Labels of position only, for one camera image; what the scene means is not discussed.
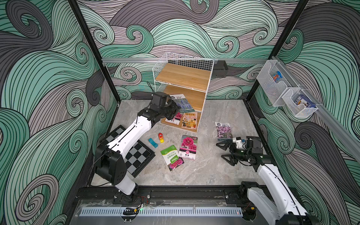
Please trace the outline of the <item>lavender blue seed bag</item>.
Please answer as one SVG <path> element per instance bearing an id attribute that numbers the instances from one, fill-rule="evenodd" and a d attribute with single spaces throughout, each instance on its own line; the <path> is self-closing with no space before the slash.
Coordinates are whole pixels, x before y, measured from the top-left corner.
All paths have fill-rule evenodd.
<path id="1" fill-rule="evenodd" d="M 180 107 L 181 113 L 194 112 L 194 108 L 191 106 L 189 101 L 185 98 L 184 94 L 173 94 L 170 95 L 171 99 Z"/>

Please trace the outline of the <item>pink flower seed bag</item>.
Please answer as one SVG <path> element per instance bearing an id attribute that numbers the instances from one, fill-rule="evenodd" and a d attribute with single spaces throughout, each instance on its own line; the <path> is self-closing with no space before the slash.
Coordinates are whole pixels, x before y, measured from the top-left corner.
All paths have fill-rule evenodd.
<path id="1" fill-rule="evenodd" d="M 181 138 L 181 145 L 179 148 L 179 156 L 195 160 L 197 156 L 198 138 L 195 136 L 183 135 Z"/>
<path id="2" fill-rule="evenodd" d="M 171 123 L 171 124 L 175 124 L 175 125 L 179 125 L 180 121 L 182 119 L 182 113 L 178 112 L 174 118 L 172 118 L 171 120 L 166 119 L 165 122 Z"/>

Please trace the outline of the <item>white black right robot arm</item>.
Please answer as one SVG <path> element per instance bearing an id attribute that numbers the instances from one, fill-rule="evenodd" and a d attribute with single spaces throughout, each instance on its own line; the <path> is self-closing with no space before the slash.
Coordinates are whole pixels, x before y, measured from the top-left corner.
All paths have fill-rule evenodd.
<path id="1" fill-rule="evenodd" d="M 231 166 L 241 163 L 253 167 L 265 183 L 243 181 L 239 187 L 239 200 L 252 203 L 270 225 L 318 225 L 320 222 L 311 216 L 296 199 L 282 178 L 277 163 L 272 156 L 263 153 L 263 143 L 259 137 L 235 137 L 216 144 L 229 154 L 222 155 Z"/>

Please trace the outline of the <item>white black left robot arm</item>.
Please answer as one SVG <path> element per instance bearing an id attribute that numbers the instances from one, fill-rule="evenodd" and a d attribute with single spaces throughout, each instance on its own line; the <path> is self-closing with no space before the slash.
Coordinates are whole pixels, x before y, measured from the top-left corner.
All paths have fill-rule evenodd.
<path id="1" fill-rule="evenodd" d="M 137 184 L 127 176 L 124 162 L 126 155 L 136 142 L 161 119 L 172 119 L 180 107 L 170 95 L 155 92 L 149 105 L 137 113 L 134 122 L 117 138 L 97 147 L 93 168 L 95 173 L 110 182 L 127 196 L 136 194 Z"/>

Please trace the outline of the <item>green white seed bag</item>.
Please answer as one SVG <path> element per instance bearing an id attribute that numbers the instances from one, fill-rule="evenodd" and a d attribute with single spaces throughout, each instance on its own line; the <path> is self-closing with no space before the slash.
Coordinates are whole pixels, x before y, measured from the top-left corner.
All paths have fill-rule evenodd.
<path id="1" fill-rule="evenodd" d="M 184 164 L 184 160 L 179 156 L 174 145 L 162 150 L 160 153 L 170 171 Z"/>

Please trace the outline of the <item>purple flower seed bag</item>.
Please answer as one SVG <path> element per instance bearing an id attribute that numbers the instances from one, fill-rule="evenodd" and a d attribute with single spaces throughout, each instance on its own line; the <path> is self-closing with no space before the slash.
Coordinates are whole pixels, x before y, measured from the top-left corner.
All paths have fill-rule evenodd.
<path id="1" fill-rule="evenodd" d="M 215 126 L 217 130 L 217 139 L 219 141 L 224 141 L 233 138 L 232 130 L 229 123 L 215 122 Z"/>

